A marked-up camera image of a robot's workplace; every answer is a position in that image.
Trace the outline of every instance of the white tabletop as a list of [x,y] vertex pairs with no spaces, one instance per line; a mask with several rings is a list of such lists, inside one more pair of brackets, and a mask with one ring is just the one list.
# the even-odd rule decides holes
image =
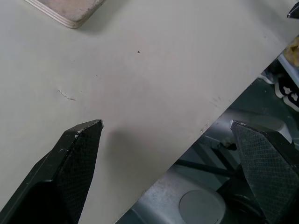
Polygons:
[[293,4],[107,0],[72,30],[2,1],[0,208],[66,129],[102,119],[80,223],[113,224],[298,34]]

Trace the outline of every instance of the white table surface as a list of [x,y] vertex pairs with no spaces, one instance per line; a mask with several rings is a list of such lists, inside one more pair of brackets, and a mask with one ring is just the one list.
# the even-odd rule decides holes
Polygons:
[[3,0],[0,208],[64,130],[102,119],[80,223],[113,224],[298,34],[294,3],[107,0],[72,30]]

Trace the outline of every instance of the gray round object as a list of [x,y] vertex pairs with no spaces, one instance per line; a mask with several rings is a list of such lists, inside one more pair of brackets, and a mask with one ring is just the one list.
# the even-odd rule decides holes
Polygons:
[[186,224],[218,224],[224,218],[226,206],[216,192],[194,190],[181,198],[179,210]]

